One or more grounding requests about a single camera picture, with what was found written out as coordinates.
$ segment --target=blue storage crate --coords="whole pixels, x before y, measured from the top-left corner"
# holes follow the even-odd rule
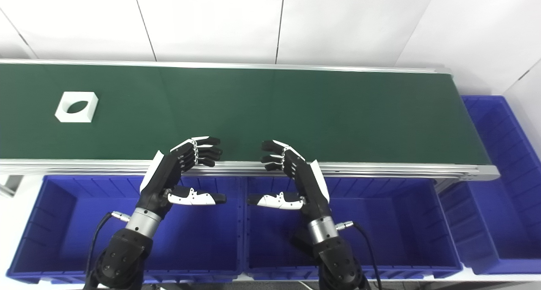
[[[326,178],[334,221],[359,222],[369,233],[384,279],[443,278],[462,270],[432,180]],[[288,178],[249,178],[249,193],[294,191]],[[246,207],[245,272],[257,280],[316,279],[313,259],[290,244],[299,211]],[[369,279],[374,270],[363,236],[340,232]]]
[[[142,177],[46,176],[7,276],[37,283],[83,283],[93,232],[108,211],[131,214]],[[223,205],[173,205],[154,236],[145,282],[227,282],[241,273],[244,178],[183,177],[181,183],[227,195]],[[126,223],[110,219],[95,257]]]
[[[475,274],[541,273],[541,164],[501,96],[464,96],[501,178],[441,196],[456,249]]]

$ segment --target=robotic hand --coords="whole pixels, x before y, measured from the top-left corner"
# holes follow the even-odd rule
[[[84,290],[97,289],[99,284],[114,289],[141,289],[144,261],[152,249],[152,237],[171,206],[216,205],[226,202],[225,195],[196,192],[193,188],[177,185],[182,173],[196,164],[214,167],[215,161],[222,154],[222,150],[216,147],[218,144],[218,138],[195,137],[178,144],[166,155],[157,151],[139,188],[141,197],[131,217],[112,212],[98,225],[93,242],[109,217],[127,222],[124,229],[112,236],[94,269],[90,270],[92,244]]]
[[[294,238],[299,249],[309,247],[319,265],[319,285],[322,290],[370,289],[369,283],[353,256],[350,244],[337,230],[352,226],[353,222],[334,224],[329,207],[327,184],[317,161],[307,163],[292,147],[276,140],[264,141],[261,149],[275,154],[262,157],[267,171],[283,170],[295,180],[298,192],[249,195],[248,203],[279,209],[300,209],[309,236],[302,231]]]

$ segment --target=finger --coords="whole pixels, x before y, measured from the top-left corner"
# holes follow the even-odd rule
[[[216,155],[221,155],[224,151],[222,149],[219,149],[217,147],[213,147],[211,145],[205,145],[201,147],[197,147],[197,151],[199,153],[214,153]]]
[[[203,145],[203,144],[218,145],[218,144],[220,144],[220,139],[214,138],[214,137],[209,137],[209,136],[193,137],[192,140],[197,142],[197,145]]]
[[[289,178],[295,178],[295,172],[291,168],[291,166],[285,165],[283,169],[284,169],[284,174],[286,174]]]
[[[192,188],[188,186],[174,186],[173,190],[171,191],[171,195],[181,198],[188,198],[191,190]]]
[[[181,144],[178,144],[176,147],[173,147],[170,150],[170,153],[174,153],[176,156],[180,156],[190,151],[194,151],[194,144],[191,143],[190,140],[186,140],[182,142]]]
[[[281,169],[282,169],[282,164],[278,164],[274,162],[265,164],[265,170],[267,171],[281,170]]]
[[[249,194],[247,202],[249,205],[257,205],[264,197],[265,194]]]
[[[186,163],[183,163],[183,167],[181,167],[181,171],[182,172],[187,172],[189,171],[192,167],[195,166],[195,161],[190,161],[190,162],[186,162]]]
[[[269,163],[269,162],[274,162],[274,163],[282,163],[282,156],[279,156],[279,155],[266,155],[266,156],[263,156],[261,157],[261,163]]]
[[[217,205],[227,202],[227,196],[225,194],[210,193],[210,196],[212,197],[212,199],[214,199],[214,202]]]
[[[285,202],[297,202],[300,201],[301,197],[298,192],[284,192],[284,201]]]
[[[264,151],[272,151],[277,155],[282,155],[284,148],[288,145],[276,140],[267,140],[261,143],[261,149]]]
[[[305,161],[304,157],[297,153],[297,151],[293,148],[289,148],[288,150],[286,150],[286,152],[284,153],[284,160],[295,164],[299,164]]]
[[[214,165],[216,165],[216,162],[209,158],[199,158],[197,163],[206,165],[207,167],[214,167]]]
[[[214,161],[218,161],[220,160],[220,155],[216,153],[212,153],[210,151],[203,151],[203,152],[199,152],[199,159],[201,158],[208,158]]]
[[[195,153],[194,152],[183,155],[182,157],[180,157],[178,159],[178,162],[180,162],[180,164],[183,164],[183,165],[186,165],[188,163],[192,163],[194,161],[195,161]]]

